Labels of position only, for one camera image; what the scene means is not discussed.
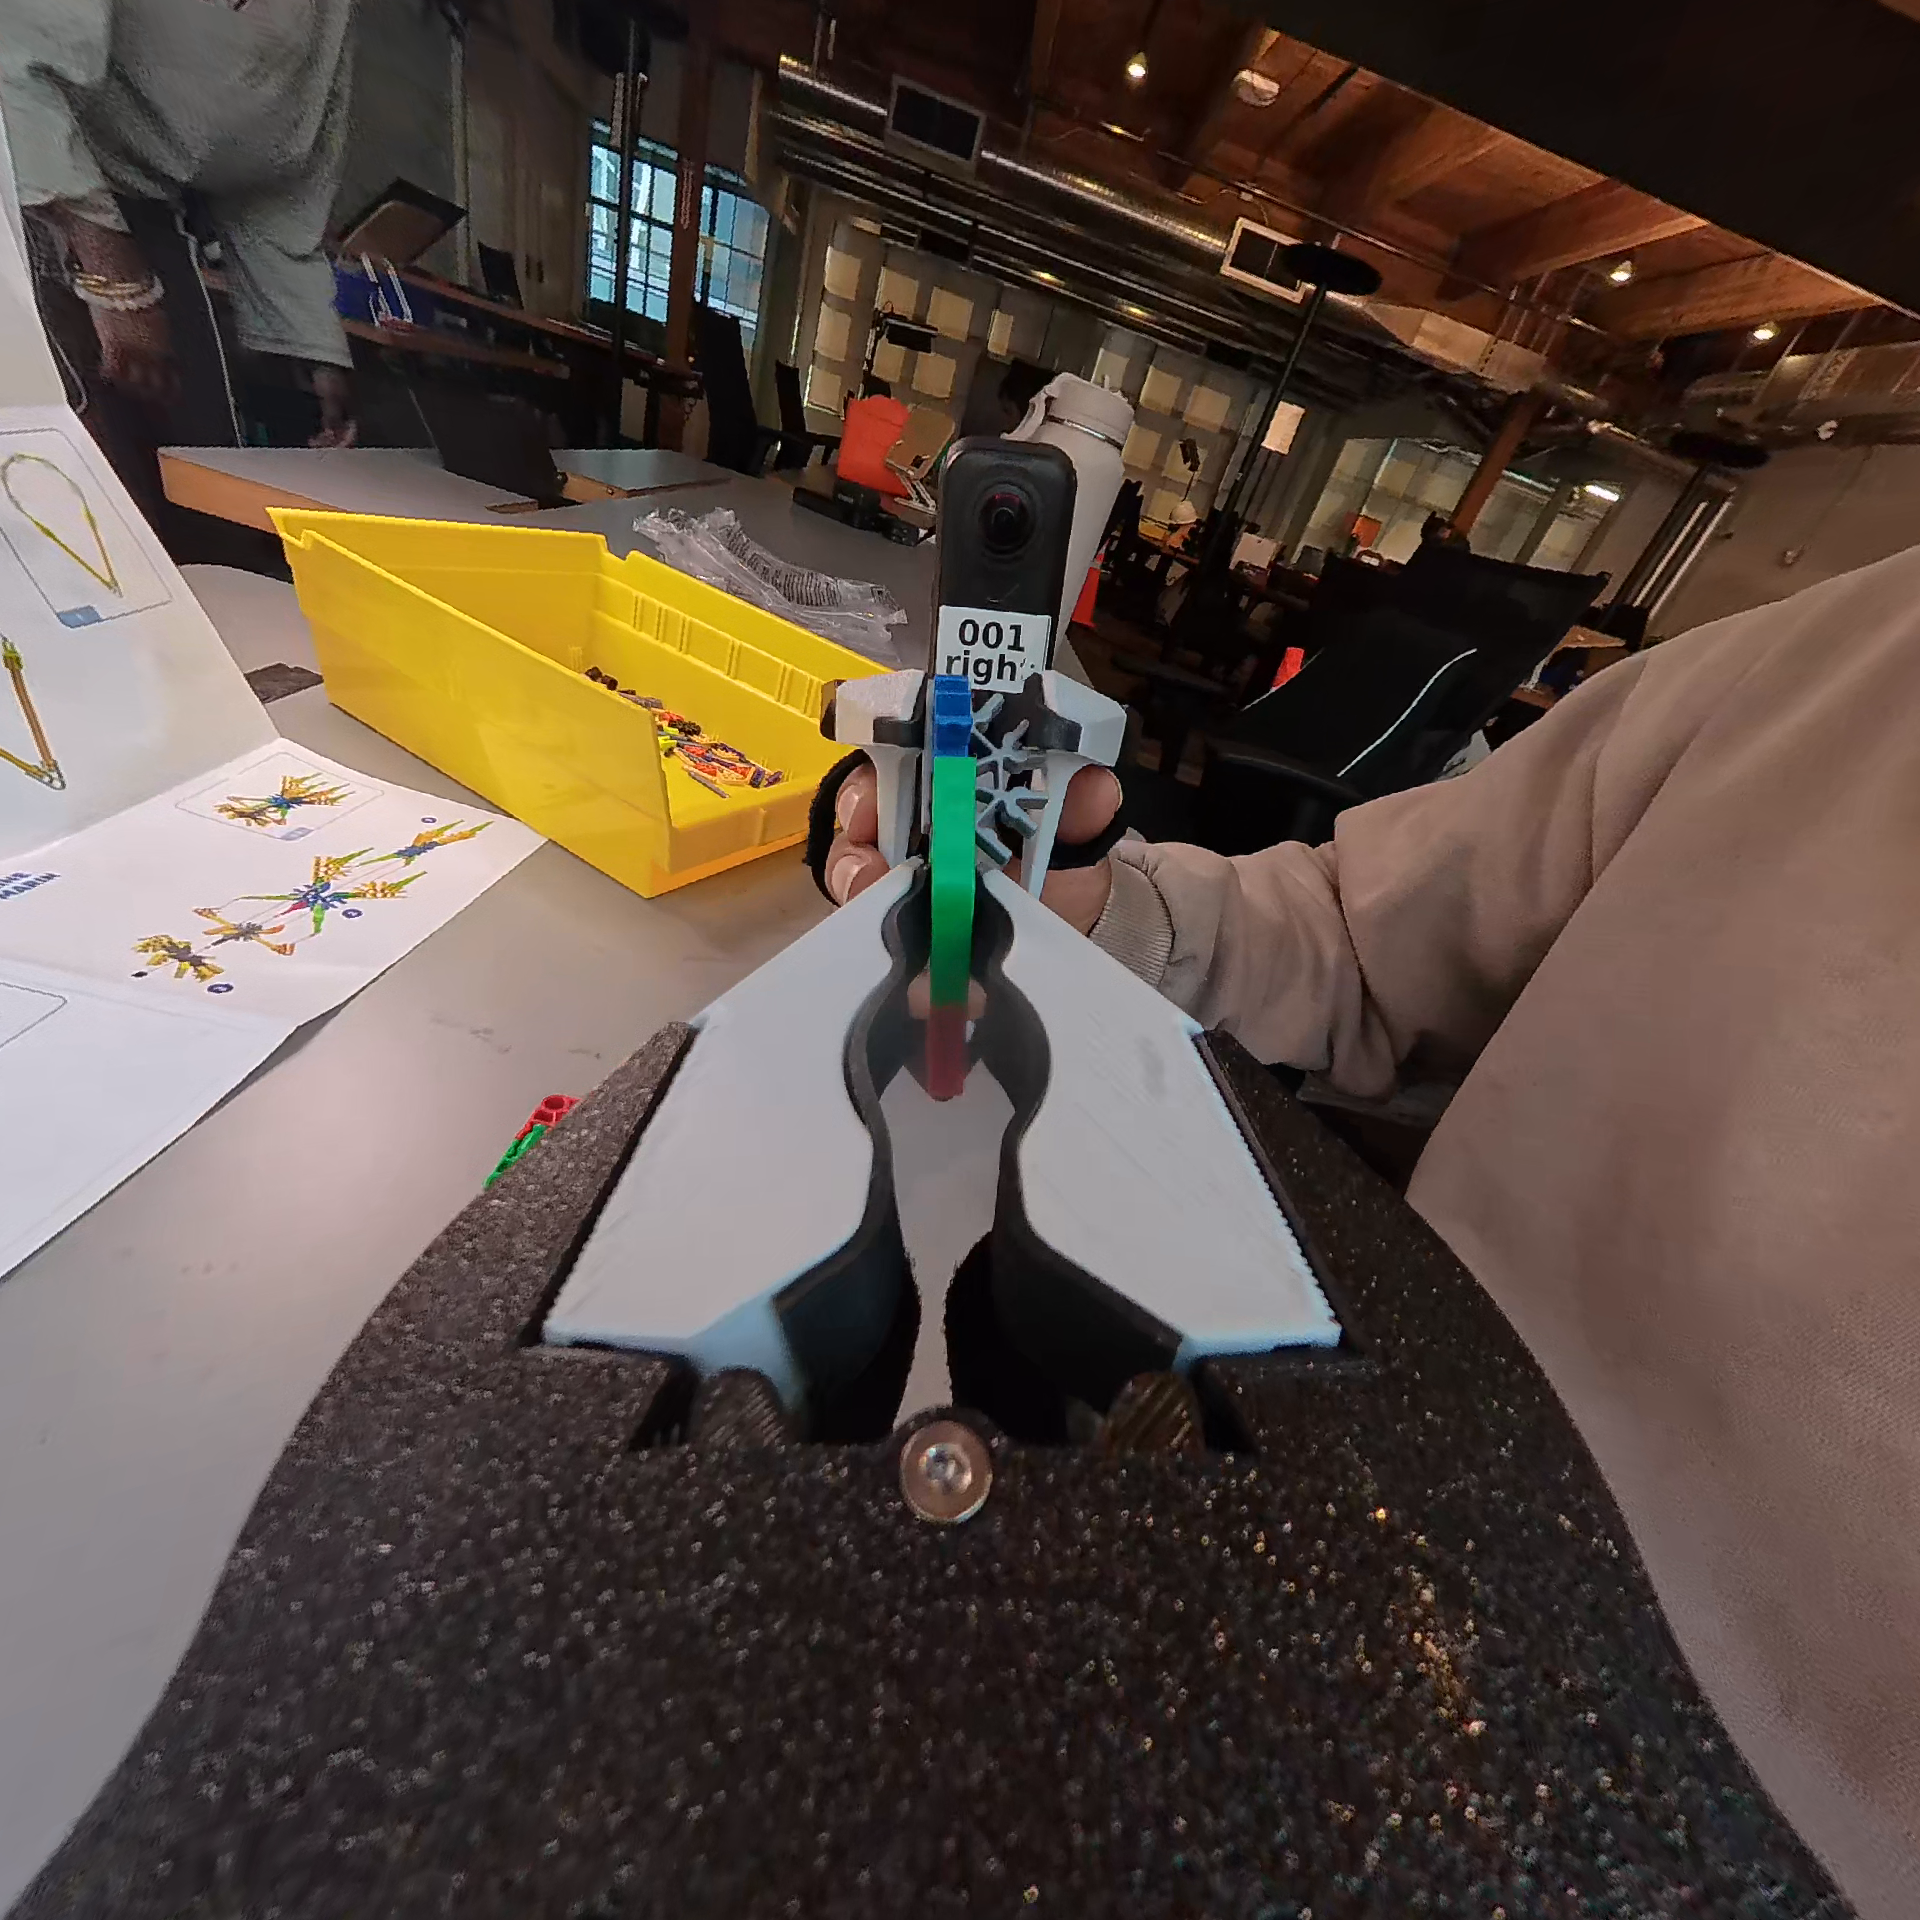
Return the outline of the black mesh chair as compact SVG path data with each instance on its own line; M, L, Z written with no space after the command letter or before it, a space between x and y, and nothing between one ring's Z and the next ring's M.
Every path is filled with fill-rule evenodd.
M1193 836L1215 856L1318 843L1346 806L1429 780L1605 580L1427 543L1332 607L1313 594L1303 673L1202 731Z

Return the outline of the yellow plastic bin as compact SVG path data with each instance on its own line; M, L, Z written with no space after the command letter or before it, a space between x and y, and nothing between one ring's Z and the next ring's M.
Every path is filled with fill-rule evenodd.
M806 843L840 742L826 692L882 665L600 533L277 509L340 709L660 896ZM712 792L584 673L686 709L782 770Z

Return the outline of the person's right hand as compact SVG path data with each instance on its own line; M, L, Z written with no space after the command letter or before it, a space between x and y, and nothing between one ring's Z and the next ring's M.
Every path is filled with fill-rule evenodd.
M1121 811L1116 770L1103 770L1103 766L1079 770L1068 786L1068 811L1059 811L1059 843L1073 843L1073 848L1100 843L1116 827L1116 811ZM889 856L876 848L876 766L873 766L873 755L845 755L832 766L832 777L823 780L816 811L808 811L806 866L832 902L849 902L876 874L889 874ZM1116 848L1103 848L1091 866L1059 866L1054 862L1044 874L1044 902L1091 938L1091 925L1103 922L1103 911L1116 896L1116 883L1128 883L1139 892L1139 871L1128 871L1116 862Z

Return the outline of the green toy base half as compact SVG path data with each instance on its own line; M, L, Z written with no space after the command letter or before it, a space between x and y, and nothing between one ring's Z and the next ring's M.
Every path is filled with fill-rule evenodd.
M573 1090L542 1090L537 1108L515 1126L509 1148L495 1157L484 1187L495 1187L520 1154L533 1154L573 1108Z

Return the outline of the white folded instruction booklet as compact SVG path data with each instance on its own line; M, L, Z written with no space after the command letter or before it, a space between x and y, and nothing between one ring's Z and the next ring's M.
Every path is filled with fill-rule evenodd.
M8 204L0 1269L515 871L505 814L285 735L57 401Z

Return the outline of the orange chair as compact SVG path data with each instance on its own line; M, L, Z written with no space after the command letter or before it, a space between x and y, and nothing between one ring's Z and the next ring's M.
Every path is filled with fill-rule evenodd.
M840 487L867 487L876 501L910 501L910 478L893 463L893 449L910 425L910 402L893 391L860 391L845 402L845 439L832 452Z

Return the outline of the person's beige clothing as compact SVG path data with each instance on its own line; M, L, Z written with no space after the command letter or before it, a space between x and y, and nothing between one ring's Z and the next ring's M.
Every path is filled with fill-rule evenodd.
M1912 1916L1912 896L1586 892L1392 949L1473 1062L1417 1204L1573 1403L1676 1642L1861 1916Z

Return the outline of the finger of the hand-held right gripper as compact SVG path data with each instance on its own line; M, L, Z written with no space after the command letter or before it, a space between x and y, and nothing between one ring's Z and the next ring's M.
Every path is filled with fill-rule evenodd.
M876 770L921 780L926 770L926 676L849 676L832 685L832 742L860 751Z
M1121 843L1121 820L1059 848L1068 786L1085 766L1116 766L1128 709L1073 676L1027 676L1020 692L988 692L988 866L1082 871Z

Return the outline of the clear plastic bag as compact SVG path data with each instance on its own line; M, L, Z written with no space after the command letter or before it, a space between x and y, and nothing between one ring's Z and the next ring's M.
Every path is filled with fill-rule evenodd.
M720 502L702 514L649 509L635 520L635 533L665 567L763 613L849 641L867 659L899 659L906 608L889 589L782 560L759 535L751 535L742 520Z

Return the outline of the person's right forearm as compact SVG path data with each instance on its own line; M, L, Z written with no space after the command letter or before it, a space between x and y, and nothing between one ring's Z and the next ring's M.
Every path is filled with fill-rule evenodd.
M1722 613L1565 692L1477 770L1335 814L1318 848L1116 843L1091 945L1246 1056L1375 1098L1473 1067L1559 949L1680 1003L1814 982L1912 925L1912 550Z

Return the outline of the pile of toy building pieces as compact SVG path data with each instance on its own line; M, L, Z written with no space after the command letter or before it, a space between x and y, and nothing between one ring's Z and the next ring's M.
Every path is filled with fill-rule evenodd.
M763 792L782 780L776 766L702 731L686 709L674 709L665 701L640 692L635 684L614 684L600 665L589 665L584 676L600 684L603 692L614 692L621 706L641 709L654 723L660 761L680 766L686 780L701 780L712 792Z

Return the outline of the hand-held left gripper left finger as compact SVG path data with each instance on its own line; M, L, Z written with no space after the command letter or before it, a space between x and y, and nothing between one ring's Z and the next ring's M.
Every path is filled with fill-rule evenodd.
M694 1017L557 1306L550 1350L756 1372L798 1422L893 1422L921 1297L882 1089L906 1062L882 874Z

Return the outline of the colourful toy rod model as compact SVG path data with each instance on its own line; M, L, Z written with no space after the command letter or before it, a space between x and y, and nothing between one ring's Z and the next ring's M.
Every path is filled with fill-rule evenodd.
M926 1090L965 1089L971 911L988 866L988 685L926 684Z

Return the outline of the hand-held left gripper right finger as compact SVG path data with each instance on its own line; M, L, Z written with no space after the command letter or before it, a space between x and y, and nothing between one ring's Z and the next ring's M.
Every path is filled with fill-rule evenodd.
M1335 1308L1165 991L1027 887L979 887L979 1056L1011 1098L992 1193L992 1325L1059 1399L1141 1372L1332 1352Z

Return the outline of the white water bottle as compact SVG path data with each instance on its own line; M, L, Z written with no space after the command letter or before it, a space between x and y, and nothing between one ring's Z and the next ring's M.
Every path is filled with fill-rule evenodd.
M1079 469L1079 502L1073 502L1073 579L1082 580L1100 560L1121 469L1128 469L1128 439L1139 411L1121 390L1103 390L1079 373L1054 373L1034 401L1027 415L1005 433L1015 442L1054 442L1073 452Z

